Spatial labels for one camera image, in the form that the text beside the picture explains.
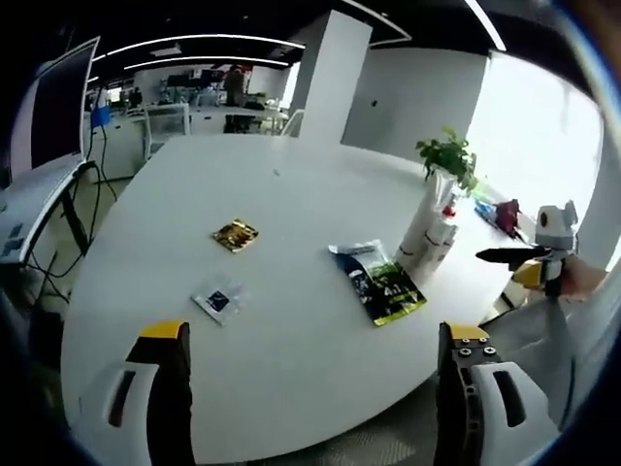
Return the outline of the person's right hand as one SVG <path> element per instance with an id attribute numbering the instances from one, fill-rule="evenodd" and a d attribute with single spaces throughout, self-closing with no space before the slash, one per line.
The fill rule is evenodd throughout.
<path id="1" fill-rule="evenodd" d="M 575 254 L 569 255 L 561 273 L 561 295 L 586 298 L 602 283 L 608 271 L 591 266 Z"/>

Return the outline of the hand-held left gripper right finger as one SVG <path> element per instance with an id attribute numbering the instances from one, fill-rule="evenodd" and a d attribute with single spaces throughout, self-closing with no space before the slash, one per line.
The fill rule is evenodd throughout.
<path id="1" fill-rule="evenodd" d="M 532 465 L 559 436 L 548 400 L 476 325 L 440 325 L 436 465 Z"/>

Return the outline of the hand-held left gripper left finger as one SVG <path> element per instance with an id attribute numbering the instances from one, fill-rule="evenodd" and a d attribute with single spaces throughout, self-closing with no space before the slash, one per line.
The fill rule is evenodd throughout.
<path id="1" fill-rule="evenodd" d="M 76 441 L 99 465 L 192 465 L 190 327 L 157 321 L 79 399 Z"/>

